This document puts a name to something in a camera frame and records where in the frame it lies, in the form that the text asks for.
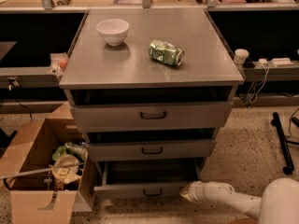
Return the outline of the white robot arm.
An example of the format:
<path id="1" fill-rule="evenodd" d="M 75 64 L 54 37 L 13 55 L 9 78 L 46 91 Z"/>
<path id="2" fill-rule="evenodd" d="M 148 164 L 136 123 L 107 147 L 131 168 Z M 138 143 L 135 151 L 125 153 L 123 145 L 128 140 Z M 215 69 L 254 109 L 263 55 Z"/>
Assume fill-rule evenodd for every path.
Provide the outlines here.
<path id="1" fill-rule="evenodd" d="M 195 181 L 180 195 L 191 203 L 224 203 L 258 221 L 258 224 L 299 224 L 299 182 L 290 178 L 272 181 L 261 197 L 240 192 L 227 183 Z"/>

